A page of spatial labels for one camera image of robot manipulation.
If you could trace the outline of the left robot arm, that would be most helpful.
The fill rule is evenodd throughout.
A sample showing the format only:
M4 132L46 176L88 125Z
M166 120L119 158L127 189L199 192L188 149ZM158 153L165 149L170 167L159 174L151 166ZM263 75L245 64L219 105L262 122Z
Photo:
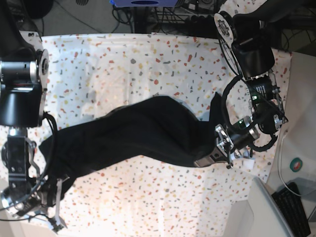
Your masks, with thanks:
M273 72L275 57L265 28L302 4L301 0L268 0L251 13L230 15L220 11L214 15L220 48L230 53L227 64L235 77L221 97L224 123L215 126L214 149L195 160L196 167L225 163L227 168L232 168L232 157L239 158L242 149L248 147L252 152L264 152L277 141L277 132L288 118ZM252 115L231 123L226 101L239 81L248 88Z

